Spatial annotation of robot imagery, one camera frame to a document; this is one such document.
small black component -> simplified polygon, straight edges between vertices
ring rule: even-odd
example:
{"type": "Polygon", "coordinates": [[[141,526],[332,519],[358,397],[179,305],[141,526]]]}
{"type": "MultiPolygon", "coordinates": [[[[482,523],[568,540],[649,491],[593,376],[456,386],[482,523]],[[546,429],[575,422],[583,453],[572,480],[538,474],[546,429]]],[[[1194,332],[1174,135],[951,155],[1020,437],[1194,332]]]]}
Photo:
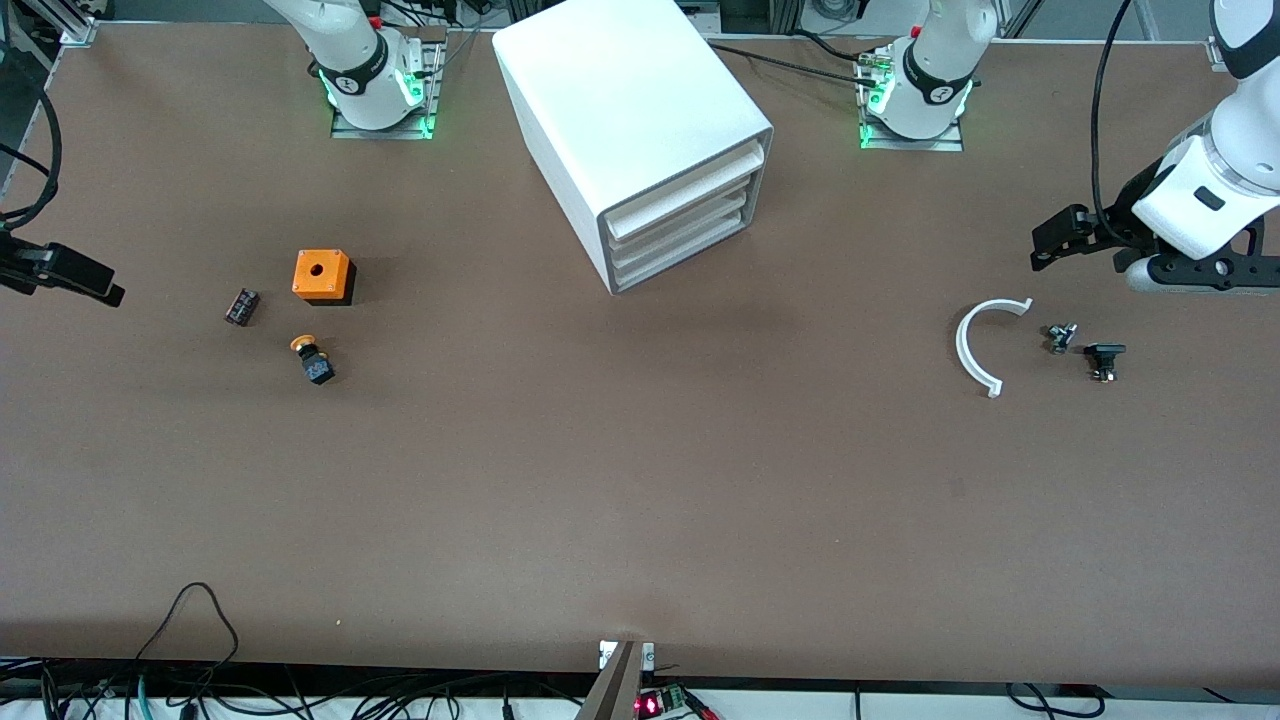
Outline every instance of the small black component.
{"type": "Polygon", "coordinates": [[[1053,355],[1065,354],[1066,346],[1071,345],[1071,340],[1075,338],[1075,332],[1078,329],[1079,327],[1075,323],[1050,327],[1044,331],[1044,334],[1047,334],[1050,340],[1048,351],[1053,355]]]}
{"type": "Polygon", "coordinates": [[[252,290],[241,290],[239,296],[227,309],[227,322],[242,328],[247,325],[248,319],[253,316],[253,310],[257,307],[257,293],[252,290]]]}
{"type": "Polygon", "coordinates": [[[1116,355],[1126,348],[1117,342],[1094,342],[1084,348],[1084,354],[1093,359],[1093,379],[1100,383],[1110,383],[1116,379],[1116,355]]]}
{"type": "Polygon", "coordinates": [[[685,691],[680,685],[645,691],[636,698],[636,720],[649,720],[666,715],[682,705],[685,705],[685,691]]]}
{"type": "Polygon", "coordinates": [[[329,355],[320,352],[316,347],[316,338],[308,334],[296,338],[292,343],[293,351],[302,359],[302,374],[307,380],[323,386],[335,375],[329,355]]]}

metal bracket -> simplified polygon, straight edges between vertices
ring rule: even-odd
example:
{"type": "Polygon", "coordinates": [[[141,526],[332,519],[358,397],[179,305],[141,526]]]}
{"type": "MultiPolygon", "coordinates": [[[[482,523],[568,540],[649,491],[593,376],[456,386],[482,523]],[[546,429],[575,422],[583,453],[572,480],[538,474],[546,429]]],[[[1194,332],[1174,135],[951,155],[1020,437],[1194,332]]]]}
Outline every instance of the metal bracket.
{"type": "Polygon", "coordinates": [[[1226,72],[1226,60],[1222,59],[1222,47],[1212,35],[1204,41],[1204,53],[1208,54],[1208,67],[1215,73],[1226,72]]]}
{"type": "MultiPolygon", "coordinates": [[[[618,647],[618,641],[600,641],[600,670],[604,670],[604,666],[609,662],[609,659],[613,657],[613,651],[617,647],[618,647]]],[[[643,653],[641,657],[643,665],[640,669],[644,670],[645,673],[653,673],[654,669],[653,643],[644,643],[640,647],[640,652],[643,653]]]]}
{"type": "Polygon", "coordinates": [[[600,643],[600,656],[608,661],[591,684],[575,720],[634,720],[640,697],[640,674],[645,659],[653,662],[653,643],[636,641],[611,642],[605,650],[600,643]]]}
{"type": "Polygon", "coordinates": [[[420,41],[422,53],[415,53],[410,60],[408,73],[422,73],[421,81],[410,83],[412,92],[422,94],[422,104],[415,108],[404,119],[387,129],[361,129],[348,123],[337,108],[333,110],[330,137],[343,140],[431,140],[435,135],[435,115],[440,109],[442,70],[445,63],[445,41],[420,41]]]}
{"type": "Polygon", "coordinates": [[[93,41],[93,18],[86,15],[74,3],[59,0],[23,0],[49,24],[63,31],[64,47],[84,47],[93,41]]]}

white clip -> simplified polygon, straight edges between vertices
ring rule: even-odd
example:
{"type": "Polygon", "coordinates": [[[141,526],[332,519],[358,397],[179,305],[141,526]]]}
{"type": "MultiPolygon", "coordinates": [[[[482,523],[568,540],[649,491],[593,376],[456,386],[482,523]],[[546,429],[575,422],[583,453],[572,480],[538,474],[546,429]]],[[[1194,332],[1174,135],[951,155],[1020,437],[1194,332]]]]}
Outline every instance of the white clip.
{"type": "Polygon", "coordinates": [[[992,375],[987,370],[982,369],[973,357],[973,351],[969,350],[969,322],[973,320],[974,315],[982,313],[983,310],[1004,310],[1005,313],[1012,313],[1014,315],[1021,316],[1023,313],[1032,309],[1032,299],[1028,297],[1027,302],[1019,302],[1016,300],[988,300],[986,302],[979,302],[969,310],[969,314],[960,320],[960,327],[956,328],[956,355],[960,356],[960,364],[964,369],[973,375],[973,379],[987,386],[987,397],[1000,397],[1000,389],[1004,387],[1004,380],[992,375]]]}

black cable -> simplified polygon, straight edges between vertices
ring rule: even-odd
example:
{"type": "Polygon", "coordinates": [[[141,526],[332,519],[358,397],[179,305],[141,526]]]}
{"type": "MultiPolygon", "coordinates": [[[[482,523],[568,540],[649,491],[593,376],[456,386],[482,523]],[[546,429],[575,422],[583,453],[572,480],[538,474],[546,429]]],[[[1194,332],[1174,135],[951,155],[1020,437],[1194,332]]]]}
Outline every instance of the black cable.
{"type": "MultiPolygon", "coordinates": [[[[449,18],[447,18],[444,15],[438,15],[438,14],[431,13],[429,10],[420,10],[417,8],[406,8],[404,5],[401,5],[398,3],[392,3],[392,0],[383,0],[383,3],[387,3],[392,8],[396,8],[397,10],[399,10],[403,15],[408,17],[410,19],[415,19],[415,18],[433,18],[433,19],[436,19],[436,20],[444,20],[444,22],[447,22],[447,23],[449,23],[452,26],[462,27],[462,23],[460,23],[458,20],[451,20],[449,18]]],[[[419,24],[419,27],[426,27],[421,22],[419,22],[417,24],[419,24]]]]}
{"type": "Polygon", "coordinates": [[[1226,697],[1226,696],[1225,696],[1225,694],[1222,694],[1222,693],[1219,693],[1219,692],[1215,692],[1215,691],[1212,691],[1212,689],[1210,689],[1210,688],[1201,688],[1201,689],[1202,689],[1202,691],[1204,691],[1204,692],[1207,692],[1208,694],[1211,694],[1211,696],[1216,697],[1217,700],[1220,700],[1220,701],[1222,701],[1222,702],[1230,702],[1231,705],[1235,705],[1235,701],[1234,701],[1234,700],[1231,700],[1231,698],[1226,697]]]}
{"type": "Polygon", "coordinates": [[[564,692],[564,691],[562,691],[559,688],[548,685],[547,683],[544,683],[541,680],[538,682],[538,685],[541,687],[544,691],[548,691],[552,694],[558,696],[561,700],[567,700],[567,701],[572,702],[573,705],[576,705],[579,707],[582,707],[582,701],[577,700],[576,697],[568,694],[567,692],[564,692]]]}
{"type": "Polygon", "coordinates": [[[1059,715],[1064,717],[1078,717],[1079,720],[1091,720],[1093,717],[1098,717],[1100,715],[1107,711],[1107,701],[1103,700],[1102,696],[1094,698],[1098,701],[1098,706],[1088,712],[1076,712],[1074,710],[1062,710],[1061,707],[1053,707],[1052,705],[1048,703],[1048,700],[1044,698],[1044,693],[1042,693],[1039,688],[1037,688],[1030,683],[1006,683],[1005,694],[1007,694],[1009,700],[1014,701],[1014,705],[1016,705],[1018,707],[1021,707],[1023,710],[1030,710],[1032,712],[1043,712],[1048,717],[1048,720],[1055,720],[1059,715]],[[1032,705],[1015,696],[1014,694],[1015,685],[1025,685],[1027,689],[1032,691],[1032,694],[1036,696],[1036,700],[1039,701],[1039,705],[1032,705]]]}
{"type": "Polygon", "coordinates": [[[303,712],[307,714],[306,720],[316,720],[316,716],[311,714],[311,708],[307,707],[307,698],[302,697],[302,689],[298,688],[298,682],[293,679],[293,671],[289,670],[288,665],[284,665],[284,675],[289,678],[289,685],[293,687],[293,694],[298,696],[298,702],[302,703],[301,707],[303,712]]]}
{"type": "Polygon", "coordinates": [[[840,73],[829,73],[827,70],[819,70],[818,68],[809,68],[809,67],[805,67],[805,65],[797,65],[795,63],[788,63],[786,60],[778,60],[777,58],[768,58],[768,56],[764,56],[764,55],[758,55],[755,53],[750,53],[748,50],[739,50],[737,47],[728,47],[728,46],[724,46],[724,45],[717,45],[714,42],[708,42],[707,45],[709,45],[713,50],[719,50],[721,53],[732,53],[733,55],[741,55],[744,58],[750,58],[753,60],[760,60],[762,63],[769,63],[769,64],[773,64],[773,65],[778,65],[780,68],[788,68],[788,69],[797,70],[797,72],[801,72],[801,73],[809,73],[809,74],[814,74],[814,76],[819,76],[819,77],[826,77],[826,78],[831,78],[831,79],[840,79],[840,81],[845,81],[845,82],[851,82],[854,85],[861,85],[861,86],[865,86],[865,87],[874,87],[876,86],[876,82],[873,79],[870,79],[870,78],[859,78],[859,77],[854,77],[854,76],[842,76],[840,73]]]}
{"type": "MultiPolygon", "coordinates": [[[[8,17],[8,0],[4,8],[5,17],[8,17]]],[[[40,191],[40,196],[36,201],[26,208],[19,208],[18,210],[9,210],[6,213],[0,213],[0,227],[5,229],[17,229],[22,225],[36,219],[36,215],[45,209],[46,205],[58,195],[58,177],[63,169],[63,127],[58,122],[58,113],[54,110],[54,102],[49,99],[49,94],[45,92],[44,82],[36,79],[27,73],[27,69],[20,67],[17,61],[17,51],[9,45],[8,41],[0,41],[0,50],[5,54],[5,61],[10,63],[18,69],[18,74],[24,77],[31,87],[37,94],[37,100],[40,106],[45,110],[45,119],[49,123],[49,143],[50,143],[50,159],[49,169],[45,174],[45,186],[40,191]]],[[[4,152],[17,158],[18,150],[15,147],[4,146],[4,152]]]]}
{"type": "Polygon", "coordinates": [[[850,55],[849,53],[841,53],[840,50],[836,50],[829,44],[827,44],[826,40],[819,37],[818,33],[815,32],[809,32],[803,27],[797,27],[795,29],[795,33],[799,35],[800,37],[808,37],[809,40],[817,42],[818,47],[822,47],[828,55],[835,55],[836,58],[840,58],[841,60],[849,60],[850,63],[858,61],[858,55],[850,55]]]}
{"type": "MultiPolygon", "coordinates": [[[[214,603],[214,612],[218,614],[218,619],[223,621],[223,626],[227,628],[228,634],[230,634],[230,637],[232,637],[232,650],[230,650],[230,652],[227,653],[227,657],[219,660],[218,662],[215,662],[210,667],[205,669],[204,673],[201,673],[200,676],[202,678],[202,682],[186,698],[186,702],[182,703],[182,705],[189,706],[191,703],[193,703],[197,698],[200,698],[204,694],[205,689],[212,682],[212,673],[214,673],[214,670],[218,670],[219,667],[221,667],[223,665],[225,665],[227,662],[229,662],[230,659],[236,656],[236,652],[239,651],[239,634],[236,632],[236,626],[232,625],[232,621],[227,619],[227,614],[223,612],[223,605],[221,605],[221,602],[218,601],[218,593],[214,592],[214,588],[209,587],[207,583],[202,583],[202,582],[198,582],[198,580],[193,582],[193,583],[187,583],[186,585],[182,587],[180,591],[178,591],[178,594],[174,596],[173,602],[169,603],[169,611],[165,612],[164,620],[161,620],[160,625],[156,626],[155,632],[151,633],[151,637],[147,638],[147,642],[142,643],[142,647],[138,648],[138,652],[133,656],[133,660],[131,660],[125,667],[122,667],[122,669],[116,670],[115,673],[111,673],[111,675],[106,679],[106,683],[104,683],[105,688],[110,688],[111,684],[115,683],[116,678],[120,676],[122,671],[127,670],[131,678],[134,676],[134,674],[136,674],[134,670],[136,670],[136,667],[138,665],[138,661],[142,660],[142,656],[146,655],[147,650],[150,650],[151,646],[155,644],[155,642],[157,639],[160,639],[160,635],[163,635],[164,632],[169,628],[169,621],[172,621],[173,618],[174,618],[174,615],[178,612],[178,605],[182,602],[182,598],[186,597],[187,591],[189,591],[192,588],[200,588],[200,589],[205,591],[209,594],[209,600],[211,600],[212,603],[214,603]]],[[[84,719],[90,717],[91,715],[96,717],[96,714],[93,714],[93,708],[97,706],[97,702],[101,698],[102,698],[102,693],[99,692],[97,696],[93,697],[92,702],[88,703],[88,708],[84,711],[84,716],[83,716],[84,719]]],[[[201,705],[200,710],[204,710],[204,705],[201,705]]]]}
{"type": "Polygon", "coordinates": [[[1098,58],[1098,72],[1093,77],[1093,106],[1089,110],[1089,181],[1093,187],[1093,208],[1098,214],[1098,223],[1102,225],[1102,229],[1108,236],[1120,240],[1124,238],[1111,227],[1107,211],[1102,206],[1102,183],[1098,179],[1098,168],[1101,164],[1098,159],[1098,106],[1102,104],[1102,78],[1107,73],[1107,59],[1111,56],[1111,46],[1116,41],[1116,33],[1120,32],[1120,22],[1124,20],[1124,14],[1132,1],[1121,0],[1120,9],[1116,10],[1116,18],[1111,22],[1111,29],[1107,31],[1107,40],[1102,44],[1102,55],[1098,58]]]}

brown table surface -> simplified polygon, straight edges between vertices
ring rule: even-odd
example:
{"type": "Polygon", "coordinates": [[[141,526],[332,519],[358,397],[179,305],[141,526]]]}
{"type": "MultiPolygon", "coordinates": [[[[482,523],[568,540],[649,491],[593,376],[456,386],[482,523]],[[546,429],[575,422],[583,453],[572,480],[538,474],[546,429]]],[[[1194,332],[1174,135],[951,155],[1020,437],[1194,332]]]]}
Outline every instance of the brown table surface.
{"type": "MultiPolygon", "coordinates": [[[[132,656],[202,579],[244,660],[589,670],[628,635],[686,674],[1280,687],[1275,301],[1028,268],[1088,201],[1097,53],[993,46],[963,154],[860,151],[847,86],[728,58],[777,128],[755,223],[611,297],[489,36],[404,143],[329,140],[288,27],[104,27],[22,234],[128,296],[0,293],[0,651],[132,656]],[[353,307],[291,295],[302,247],[351,254],[353,307]],[[956,322],[1028,296],[973,328],[988,400],[956,322]],[[1120,380],[1056,322],[1128,343],[1120,380]]],[[[1107,197],[1231,86],[1117,47],[1107,197]]],[[[198,600],[157,656],[225,647],[198,600]]]]}

